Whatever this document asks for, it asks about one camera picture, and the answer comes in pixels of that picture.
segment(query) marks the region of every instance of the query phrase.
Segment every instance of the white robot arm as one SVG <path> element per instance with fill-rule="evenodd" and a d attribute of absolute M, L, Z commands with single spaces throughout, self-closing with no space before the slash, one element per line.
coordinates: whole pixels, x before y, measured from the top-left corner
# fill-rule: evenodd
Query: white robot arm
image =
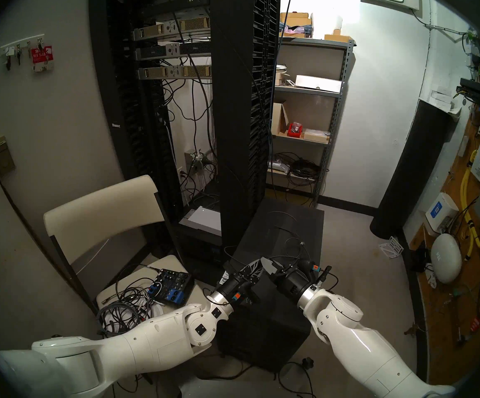
<path fill-rule="evenodd" d="M 378 331 L 360 324 L 363 312 L 343 296 L 313 285 L 303 293 L 298 306 L 319 339 L 332 345 L 347 372 L 375 396 L 453 396 L 455 388 L 451 386 L 421 381 Z"/>
<path fill-rule="evenodd" d="M 173 368 L 210 346 L 217 322 L 233 312 L 231 302 L 243 295 L 256 299 L 250 288 L 263 267 L 277 289 L 303 310 L 319 339 L 332 345 L 348 373 L 377 397 L 453 395 L 451 386 L 421 381 L 382 335 L 360 324 L 363 313 L 351 301 L 319 288 L 329 268 L 314 284 L 296 267 L 265 258 L 260 264 L 233 274 L 207 305 L 186 305 L 104 340 L 57 337 L 34 342 L 31 351 L 1 351 L 1 370 L 26 396 L 88 398 L 101 396 L 120 378 Z"/>
<path fill-rule="evenodd" d="M 103 340 L 55 337 L 34 342 L 31 351 L 0 351 L 0 369 L 24 396 L 102 396 L 123 377 L 173 368 L 210 347 L 232 307 L 219 292 L 208 300 Z"/>

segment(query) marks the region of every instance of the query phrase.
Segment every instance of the cardboard box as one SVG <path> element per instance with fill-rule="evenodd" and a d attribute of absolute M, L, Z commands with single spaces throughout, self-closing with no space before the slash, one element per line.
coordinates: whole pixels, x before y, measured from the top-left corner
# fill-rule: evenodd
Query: cardboard box
<path fill-rule="evenodd" d="M 271 134 L 278 135 L 288 128 L 288 116 L 284 104 L 273 103 L 273 115 L 271 116 Z"/>
<path fill-rule="evenodd" d="M 327 41 L 349 42 L 351 39 L 352 37 L 349 37 L 348 35 L 325 34 L 325 40 Z"/>
<path fill-rule="evenodd" d="M 452 104 L 449 102 L 443 102 L 435 98 L 430 97 L 428 104 L 433 105 L 434 107 L 439 108 L 441 111 L 448 113 L 452 109 Z"/>
<path fill-rule="evenodd" d="M 448 96 L 446 94 L 441 94 L 440 92 L 437 92 L 437 91 L 432 91 L 431 97 L 442 102 L 452 102 L 451 96 Z"/>
<path fill-rule="evenodd" d="M 284 22 L 286 18 L 286 13 L 280 13 L 280 22 Z M 312 25 L 312 19 L 308 17 L 307 12 L 289 12 L 288 18 L 286 19 L 286 25 L 289 27 L 296 27 L 298 25 Z M 305 38 L 307 37 L 305 34 L 291 34 L 291 33 L 284 33 L 285 37 L 295 37 L 295 38 Z"/>
<path fill-rule="evenodd" d="M 449 90 L 447 87 L 442 85 L 432 85 L 431 89 L 432 91 L 438 92 L 440 94 L 445 94 L 450 97 L 453 95 L 451 90 Z"/>
<path fill-rule="evenodd" d="M 284 36 L 285 37 L 294 37 L 294 38 L 306 38 L 306 35 L 305 34 L 290 34 L 289 32 L 285 32 L 284 33 Z"/>
<path fill-rule="evenodd" d="M 341 91 L 341 81 L 330 80 L 328 78 L 312 77 L 310 75 L 298 75 L 295 80 L 296 86 L 312 88 L 314 90 L 323 90 L 330 92 Z"/>
<path fill-rule="evenodd" d="M 303 139 L 322 142 L 323 144 L 328 144 L 330 139 L 330 132 L 319 131 L 319 130 L 303 130 Z"/>
<path fill-rule="evenodd" d="M 280 13 L 280 22 L 284 22 L 284 19 L 286 18 L 286 13 L 281 12 Z M 297 24 L 290 24 L 290 20 L 297 20 Z M 286 19 L 286 24 L 289 25 L 290 27 L 294 27 L 296 25 L 310 25 L 312 24 L 312 20 L 308 17 L 307 12 L 289 12 L 288 13 L 288 18 Z"/>
<path fill-rule="evenodd" d="M 290 76 L 285 72 L 275 73 L 275 85 L 284 85 L 287 79 L 286 77 L 290 77 Z"/>

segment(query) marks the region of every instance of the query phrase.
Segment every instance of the red key tag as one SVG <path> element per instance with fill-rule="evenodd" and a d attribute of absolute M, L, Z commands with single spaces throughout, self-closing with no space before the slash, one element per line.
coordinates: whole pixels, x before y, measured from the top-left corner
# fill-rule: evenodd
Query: red key tag
<path fill-rule="evenodd" d="M 480 321 L 477 317 L 474 318 L 472 324 L 470 324 L 470 332 L 476 332 L 479 328 Z"/>
<path fill-rule="evenodd" d="M 32 50 L 33 70 L 35 72 L 50 71 L 53 69 L 52 46 L 45 48 L 33 48 Z"/>

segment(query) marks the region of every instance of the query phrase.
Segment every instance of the floor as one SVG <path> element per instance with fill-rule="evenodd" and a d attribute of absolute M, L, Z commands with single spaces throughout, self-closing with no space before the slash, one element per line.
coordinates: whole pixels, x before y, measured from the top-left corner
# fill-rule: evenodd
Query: floor
<path fill-rule="evenodd" d="M 416 341 L 403 334 L 413 323 L 413 309 L 402 258 L 389 260 L 378 249 L 378 244 L 383 240 L 375 237 L 369 230 L 372 217 L 323 205 L 319 205 L 318 209 L 325 212 L 321 266 L 332 265 L 331 272 L 339 277 L 339 283 L 333 291 L 356 303 L 364 314 L 361 323 L 378 330 L 415 371 Z M 331 278 L 327 279 L 325 287 L 333 284 Z M 314 360 L 314 368 L 309 374 L 317 398 L 373 396 L 347 374 L 331 348 L 322 344 L 313 332 L 299 348 L 294 360 L 300 362 L 304 357 Z M 242 363 L 233 357 L 221 357 L 215 346 L 203 352 L 201 357 L 192 359 L 190 364 L 200 376 L 231 376 L 242 368 Z M 153 379 L 159 380 L 159 397 L 177 396 L 178 391 L 168 381 L 167 376 L 153 374 Z M 273 374 L 252 368 L 239 379 L 273 382 Z M 120 384 L 132 390 L 135 381 L 124 379 Z M 141 379 L 137 393 L 130 394 L 115 384 L 116 397 L 156 397 L 156 386 Z M 309 390 L 306 379 L 300 390 Z M 105 397 L 112 396 L 110 389 Z"/>

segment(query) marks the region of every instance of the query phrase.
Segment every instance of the speaker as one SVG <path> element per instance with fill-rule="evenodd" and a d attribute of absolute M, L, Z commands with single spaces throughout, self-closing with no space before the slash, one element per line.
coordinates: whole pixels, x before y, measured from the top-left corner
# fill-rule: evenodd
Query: speaker
<path fill-rule="evenodd" d="M 419 100 L 399 163 L 369 226 L 378 238 L 389 239 L 406 223 L 452 126 L 448 113 Z"/>

